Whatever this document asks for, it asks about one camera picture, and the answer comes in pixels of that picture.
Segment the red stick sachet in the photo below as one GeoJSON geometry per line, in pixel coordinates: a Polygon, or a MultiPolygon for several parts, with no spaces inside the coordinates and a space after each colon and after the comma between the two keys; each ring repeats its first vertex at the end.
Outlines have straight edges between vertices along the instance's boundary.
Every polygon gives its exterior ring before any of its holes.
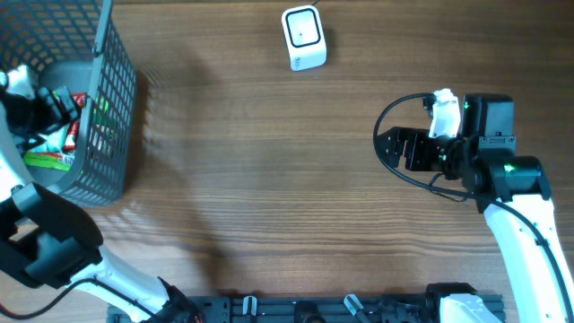
{"type": "MultiPolygon", "coordinates": [[[[72,97],[75,103],[83,109],[86,104],[86,93],[76,93],[73,94],[72,97]]],[[[80,120],[76,120],[71,126],[68,128],[65,141],[62,147],[64,153],[70,153],[76,150],[77,147],[77,137],[80,130],[80,120]]]]}

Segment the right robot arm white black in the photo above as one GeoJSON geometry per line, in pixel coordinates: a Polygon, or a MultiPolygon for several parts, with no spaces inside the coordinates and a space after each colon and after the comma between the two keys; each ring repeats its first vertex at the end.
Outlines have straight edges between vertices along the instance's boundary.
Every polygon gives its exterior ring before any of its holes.
{"type": "Polygon", "coordinates": [[[475,202],[503,256],[521,319],[571,322],[573,278],[555,228],[551,184],[536,157],[517,155],[514,116],[507,94],[414,93],[382,110],[374,151],[401,180],[457,203],[475,202]]]}

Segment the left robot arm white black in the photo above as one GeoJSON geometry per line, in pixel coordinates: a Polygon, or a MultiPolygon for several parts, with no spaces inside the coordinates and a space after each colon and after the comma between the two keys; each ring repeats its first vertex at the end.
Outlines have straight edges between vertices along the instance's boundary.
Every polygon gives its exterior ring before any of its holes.
{"type": "Polygon", "coordinates": [[[65,87],[39,86],[26,65],[1,72],[1,270],[29,287],[74,289],[122,310],[133,322],[200,322],[176,286],[109,251],[92,218],[36,183],[23,156],[81,109],[65,87]]]}

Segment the teal snack packet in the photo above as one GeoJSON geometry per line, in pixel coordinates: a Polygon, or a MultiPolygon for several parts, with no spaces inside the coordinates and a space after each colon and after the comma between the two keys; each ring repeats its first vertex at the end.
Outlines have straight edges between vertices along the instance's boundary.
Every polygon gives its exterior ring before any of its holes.
{"type": "Polygon", "coordinates": [[[62,127],[50,135],[44,135],[45,142],[32,148],[33,153],[62,153],[65,149],[65,140],[68,128],[62,127]]]}

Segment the green Haribo candy bag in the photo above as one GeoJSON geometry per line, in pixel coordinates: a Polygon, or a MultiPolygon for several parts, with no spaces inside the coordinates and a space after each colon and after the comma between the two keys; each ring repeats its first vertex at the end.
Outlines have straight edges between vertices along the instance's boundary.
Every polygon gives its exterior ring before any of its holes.
{"type": "Polygon", "coordinates": [[[30,149],[24,154],[23,160],[28,166],[69,171],[74,163],[75,151],[70,153],[33,153],[30,149]]]}

